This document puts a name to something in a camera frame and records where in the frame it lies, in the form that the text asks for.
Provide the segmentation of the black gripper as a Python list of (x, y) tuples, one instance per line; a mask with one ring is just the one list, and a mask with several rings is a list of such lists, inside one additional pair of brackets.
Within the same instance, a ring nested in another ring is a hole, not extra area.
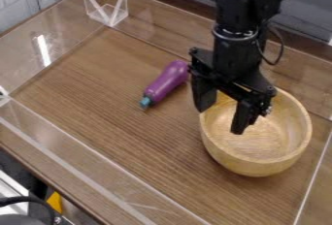
[(218, 25), (211, 33), (213, 49), (191, 48), (189, 71), (191, 73), (193, 102), (203, 113), (217, 101), (222, 91), (235, 102), (230, 132), (241, 135), (269, 113), (276, 88), (261, 73), (269, 28), (264, 26), (245, 32), (230, 32)]

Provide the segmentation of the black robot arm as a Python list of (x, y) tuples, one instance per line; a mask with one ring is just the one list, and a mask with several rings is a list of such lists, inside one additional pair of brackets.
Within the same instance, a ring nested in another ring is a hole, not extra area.
[(217, 17), (210, 50), (191, 48), (193, 102), (205, 112), (223, 92), (235, 102), (230, 132), (244, 133), (257, 118), (270, 112), (276, 88), (261, 73), (261, 64), (280, 60), (265, 57), (270, 19), (280, 13), (282, 0), (215, 0)]

